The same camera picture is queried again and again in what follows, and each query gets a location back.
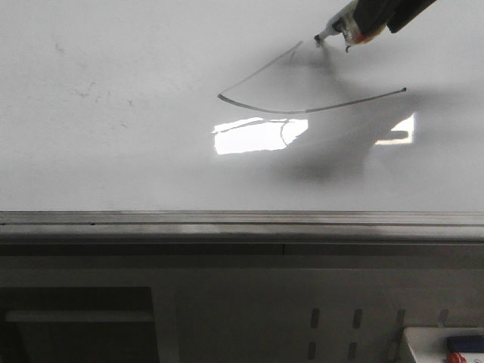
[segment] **white whiteboard surface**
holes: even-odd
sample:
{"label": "white whiteboard surface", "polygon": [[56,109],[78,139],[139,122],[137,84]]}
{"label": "white whiteboard surface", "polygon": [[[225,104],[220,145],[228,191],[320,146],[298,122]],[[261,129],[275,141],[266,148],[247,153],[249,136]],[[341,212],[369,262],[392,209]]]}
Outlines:
{"label": "white whiteboard surface", "polygon": [[[319,79],[312,37],[345,4],[4,0],[0,209],[482,211],[484,2],[438,0],[348,54],[332,37]],[[315,90],[298,101],[408,90],[285,118],[216,97],[301,40],[271,76]]]}

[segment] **drawn line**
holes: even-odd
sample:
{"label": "drawn line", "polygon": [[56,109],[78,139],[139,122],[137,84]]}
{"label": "drawn line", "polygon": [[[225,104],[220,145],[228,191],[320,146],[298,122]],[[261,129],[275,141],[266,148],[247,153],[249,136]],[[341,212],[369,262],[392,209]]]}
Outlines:
{"label": "drawn line", "polygon": [[265,112],[265,113],[275,113],[275,114],[280,114],[280,115],[300,115],[302,113],[314,113],[314,112],[331,110],[331,109],[339,108],[339,107],[345,107],[345,106],[349,106],[351,104],[360,104],[362,102],[377,100],[378,98],[388,97],[388,96],[391,96],[391,95],[397,95],[398,93],[403,93],[403,92],[406,92],[406,91],[407,91],[407,88],[404,87],[404,88],[402,88],[402,89],[400,89],[398,91],[384,93],[382,95],[368,97],[368,98],[361,98],[359,100],[350,101],[350,102],[344,102],[342,104],[333,104],[331,106],[317,107],[317,108],[309,108],[307,110],[287,110],[287,111],[283,111],[283,110],[269,110],[267,108],[250,106],[249,104],[243,104],[241,102],[237,102],[237,101],[232,100],[232,99],[230,99],[228,97],[225,97],[222,93],[219,94],[217,97],[220,98],[224,102],[227,102],[229,104],[233,104],[234,106],[238,106],[238,107],[242,107],[242,108],[247,108],[248,110],[254,110],[254,111]]}
{"label": "drawn line", "polygon": [[289,49],[288,51],[285,51],[283,54],[281,54],[280,56],[276,57],[275,59],[271,60],[269,63],[267,63],[264,67],[262,67],[260,70],[257,70],[256,72],[252,73],[250,76],[247,76],[246,78],[242,79],[240,82],[238,83],[235,83],[233,86],[225,89],[224,91],[220,92],[220,94],[222,93],[226,93],[227,91],[230,91],[231,89],[237,87],[238,85],[241,85],[242,83],[248,81],[249,79],[251,79],[252,77],[254,76],[257,76],[259,73],[261,73],[263,70],[265,70],[266,68],[270,67],[272,64],[274,64],[275,62],[279,61],[283,56],[289,54],[290,52],[292,51],[295,51],[301,44],[303,43],[302,40],[300,40],[296,45],[294,45],[291,49]]}

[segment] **curved line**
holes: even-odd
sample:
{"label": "curved line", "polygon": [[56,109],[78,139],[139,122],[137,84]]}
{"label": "curved line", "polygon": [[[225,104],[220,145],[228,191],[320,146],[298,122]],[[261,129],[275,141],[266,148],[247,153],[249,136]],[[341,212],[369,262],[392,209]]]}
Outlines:
{"label": "curved line", "polygon": [[258,75],[259,73],[261,73],[264,69],[270,67],[272,64],[274,64],[275,62],[279,61],[283,56],[289,54],[290,52],[292,51],[295,51],[301,44],[303,43],[302,40],[300,40],[299,42],[297,42],[296,45],[294,45],[291,49],[289,49],[288,51],[285,51],[283,54],[279,55],[278,57],[274,58],[273,60],[271,60],[269,63],[267,63],[264,67],[262,67],[260,70],[257,70],[256,72],[252,73],[250,76],[247,76],[245,77],[244,79],[242,79],[240,82],[237,82],[235,83],[234,85],[230,86],[229,88],[225,89],[224,91],[220,92],[220,94],[222,93],[225,93],[227,91],[230,91],[231,89],[237,87],[238,85],[241,85],[242,83],[248,81],[249,79],[251,79],[252,77]]}
{"label": "curved line", "polygon": [[222,93],[219,94],[217,97],[220,98],[224,102],[227,102],[229,104],[233,104],[234,106],[247,108],[248,110],[254,110],[254,111],[265,112],[265,113],[276,113],[276,114],[280,114],[280,115],[300,115],[302,113],[314,113],[314,112],[319,112],[319,111],[331,110],[333,108],[345,107],[345,106],[349,106],[351,104],[360,104],[361,102],[377,100],[378,98],[383,98],[383,97],[387,97],[387,96],[391,96],[391,95],[397,95],[398,93],[402,93],[402,92],[406,92],[406,91],[407,91],[407,88],[404,87],[404,88],[402,88],[398,91],[388,92],[388,93],[384,93],[382,95],[368,97],[368,98],[361,98],[359,100],[344,102],[342,104],[334,104],[334,105],[325,106],[325,107],[309,108],[307,110],[288,110],[288,111],[269,110],[267,108],[250,106],[249,104],[243,104],[241,102],[237,102],[237,101],[234,101],[234,100],[232,100],[228,97],[225,97]]}

